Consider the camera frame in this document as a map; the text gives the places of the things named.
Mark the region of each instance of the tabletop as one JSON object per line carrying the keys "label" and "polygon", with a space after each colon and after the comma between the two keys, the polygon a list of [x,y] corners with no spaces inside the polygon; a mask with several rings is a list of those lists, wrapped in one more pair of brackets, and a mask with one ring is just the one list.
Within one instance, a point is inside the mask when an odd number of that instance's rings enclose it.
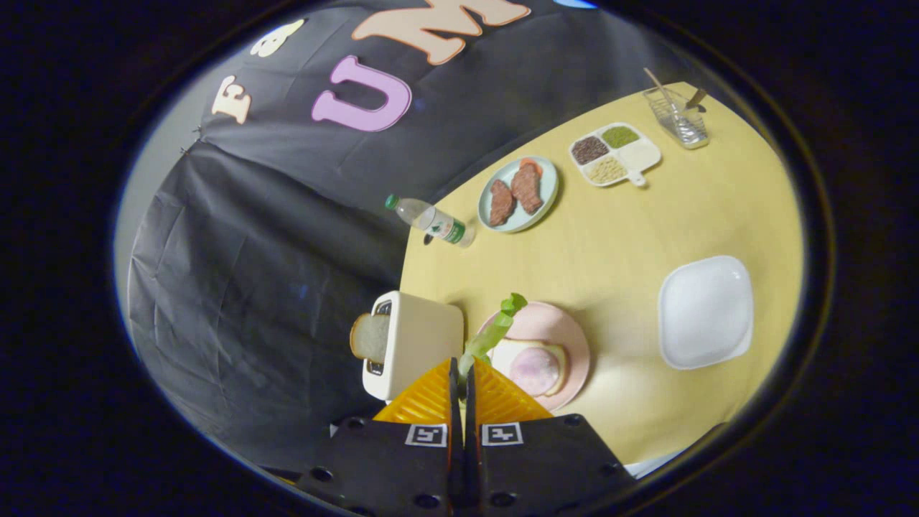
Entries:
{"label": "tabletop", "polygon": [[[684,97],[695,88],[668,85]],[[641,92],[542,134],[484,169],[437,207],[474,227],[468,248],[413,229],[400,290],[454,304],[466,337],[511,292],[557,305],[584,329],[592,366],[580,394],[557,414],[581,413],[623,463],[681,450],[734,416],[766,379],[797,314],[804,267],[794,188],[779,156],[717,99],[702,105],[709,144],[687,150],[664,132]],[[572,142],[627,122],[661,149],[647,185],[587,183]],[[555,165],[560,189],[545,217],[503,234],[478,222],[489,178],[509,161],[538,155]],[[658,292],[677,267],[717,255],[738,258],[754,291],[754,335],[744,355],[696,370],[661,357]]]}

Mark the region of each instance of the water bottle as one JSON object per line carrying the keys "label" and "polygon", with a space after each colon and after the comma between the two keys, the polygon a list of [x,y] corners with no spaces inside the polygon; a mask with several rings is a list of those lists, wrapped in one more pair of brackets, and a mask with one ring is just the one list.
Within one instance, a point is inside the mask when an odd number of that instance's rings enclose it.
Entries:
{"label": "water bottle", "polygon": [[467,247],[475,238],[475,230],[434,208],[430,203],[390,195],[386,198],[386,208],[395,211],[403,221],[428,235],[444,239],[459,247]]}

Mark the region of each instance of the letter m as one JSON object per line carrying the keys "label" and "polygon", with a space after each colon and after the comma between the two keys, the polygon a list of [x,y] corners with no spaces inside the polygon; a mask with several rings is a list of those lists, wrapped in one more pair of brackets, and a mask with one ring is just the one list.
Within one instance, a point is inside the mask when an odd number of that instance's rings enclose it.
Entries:
{"label": "letter m", "polygon": [[430,7],[380,11],[354,29],[351,38],[383,36],[400,41],[427,53],[427,62],[443,64],[460,53],[466,42],[462,38],[441,38],[431,30],[479,36],[482,28],[466,10],[482,16],[485,25],[507,25],[530,13],[529,7],[505,0],[425,0]]}

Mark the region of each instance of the green powder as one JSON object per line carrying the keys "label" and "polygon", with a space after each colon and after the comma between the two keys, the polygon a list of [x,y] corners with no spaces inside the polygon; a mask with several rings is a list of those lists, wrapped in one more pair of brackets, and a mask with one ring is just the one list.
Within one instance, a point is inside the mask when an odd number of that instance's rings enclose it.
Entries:
{"label": "green powder", "polygon": [[603,139],[607,141],[613,149],[619,149],[625,144],[631,144],[638,140],[638,135],[625,126],[616,126],[603,132]]}

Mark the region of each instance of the utensil holder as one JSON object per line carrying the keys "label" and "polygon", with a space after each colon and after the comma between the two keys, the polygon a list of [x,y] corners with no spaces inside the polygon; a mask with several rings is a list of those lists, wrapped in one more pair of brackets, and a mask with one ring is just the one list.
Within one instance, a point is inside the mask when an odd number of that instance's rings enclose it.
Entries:
{"label": "utensil holder", "polygon": [[647,99],[654,118],[666,130],[667,134],[676,139],[686,149],[697,149],[709,142],[709,132],[705,129],[705,122],[698,111],[698,107],[684,109],[688,99],[670,88],[665,88],[667,94],[674,100],[678,111],[674,112],[673,106],[664,98],[658,88],[645,90],[641,94]]}

